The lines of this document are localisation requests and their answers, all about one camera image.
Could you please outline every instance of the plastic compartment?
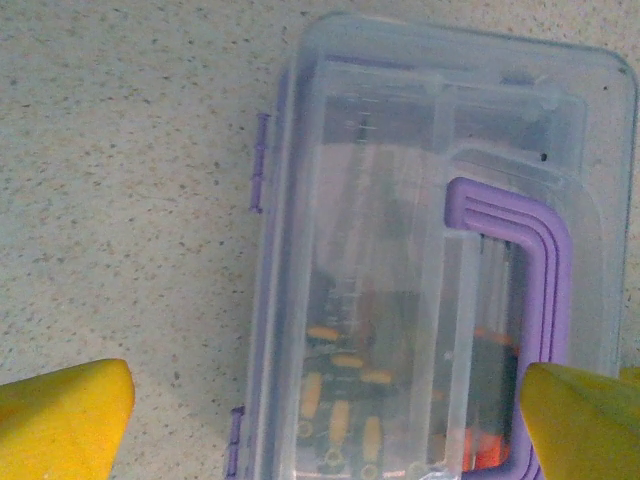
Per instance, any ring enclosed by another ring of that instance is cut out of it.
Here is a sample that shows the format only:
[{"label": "plastic compartment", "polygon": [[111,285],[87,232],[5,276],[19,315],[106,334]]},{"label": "plastic compartment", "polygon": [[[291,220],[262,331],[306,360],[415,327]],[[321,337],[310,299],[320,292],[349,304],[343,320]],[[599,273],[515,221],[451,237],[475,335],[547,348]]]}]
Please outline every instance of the plastic compartment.
[{"label": "plastic compartment", "polygon": [[[480,338],[521,347],[526,262],[514,245],[445,227],[456,177],[562,218],[568,363],[615,375],[635,105],[633,72],[600,50],[354,15],[312,25],[283,76],[264,166],[258,156],[264,234],[228,476],[473,468],[474,375],[522,367]],[[491,385],[484,394],[503,388]]]}]

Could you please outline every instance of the plastic container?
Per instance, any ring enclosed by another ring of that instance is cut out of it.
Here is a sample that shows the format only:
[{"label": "plastic container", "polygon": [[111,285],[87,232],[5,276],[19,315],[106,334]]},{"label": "plastic container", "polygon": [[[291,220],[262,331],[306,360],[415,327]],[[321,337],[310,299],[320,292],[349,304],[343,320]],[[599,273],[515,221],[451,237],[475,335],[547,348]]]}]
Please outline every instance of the plastic container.
[{"label": "plastic container", "polygon": [[260,117],[227,477],[542,478],[527,364],[618,372],[635,109],[610,52],[311,25]]}]

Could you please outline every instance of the purple latch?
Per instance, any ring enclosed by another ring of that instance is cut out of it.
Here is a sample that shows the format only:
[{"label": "purple latch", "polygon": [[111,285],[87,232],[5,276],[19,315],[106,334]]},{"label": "purple latch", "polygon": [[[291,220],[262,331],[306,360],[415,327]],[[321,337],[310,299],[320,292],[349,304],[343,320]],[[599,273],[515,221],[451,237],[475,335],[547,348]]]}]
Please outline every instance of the purple latch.
[{"label": "purple latch", "polygon": [[[513,242],[525,252],[527,286],[523,292],[518,396],[524,373],[531,363],[566,363],[572,261],[569,231],[559,215],[547,205],[466,178],[456,178],[449,183],[445,223],[450,228]],[[516,401],[509,459],[496,468],[466,472],[463,479],[542,478]]]},{"label": "purple latch", "polygon": [[244,407],[236,407],[231,410],[231,432],[229,432],[229,453],[227,463],[227,473],[225,478],[236,478],[238,475],[238,454],[240,453],[240,427]]},{"label": "purple latch", "polygon": [[267,127],[270,115],[268,113],[258,114],[258,132],[254,145],[253,175],[251,175],[251,200],[249,211],[262,213],[260,200],[262,197],[262,182],[264,181],[264,157],[267,150]]}]

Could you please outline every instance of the transparent lid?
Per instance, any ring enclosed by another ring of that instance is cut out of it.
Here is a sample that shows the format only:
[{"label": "transparent lid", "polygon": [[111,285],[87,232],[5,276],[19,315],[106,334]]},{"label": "transparent lid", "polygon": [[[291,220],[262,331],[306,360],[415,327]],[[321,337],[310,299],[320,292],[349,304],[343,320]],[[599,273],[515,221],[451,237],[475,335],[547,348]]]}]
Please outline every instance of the transparent lid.
[{"label": "transparent lid", "polygon": [[[238,471],[534,478],[514,408],[527,362],[617,371],[635,95],[599,50],[314,24],[266,163]],[[503,224],[466,204],[445,222],[459,177]]]}]

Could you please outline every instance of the speckled countertop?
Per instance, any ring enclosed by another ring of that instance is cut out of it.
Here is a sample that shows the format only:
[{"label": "speckled countertop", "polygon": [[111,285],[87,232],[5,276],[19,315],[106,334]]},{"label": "speckled countertop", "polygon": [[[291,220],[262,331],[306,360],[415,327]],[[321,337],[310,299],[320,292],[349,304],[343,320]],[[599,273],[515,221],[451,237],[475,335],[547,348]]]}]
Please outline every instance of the speckled countertop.
[{"label": "speckled countertop", "polygon": [[137,403],[112,478],[221,478],[244,393],[255,114],[304,25],[354,8],[604,46],[640,70],[636,0],[0,3],[0,383],[125,358]]}]

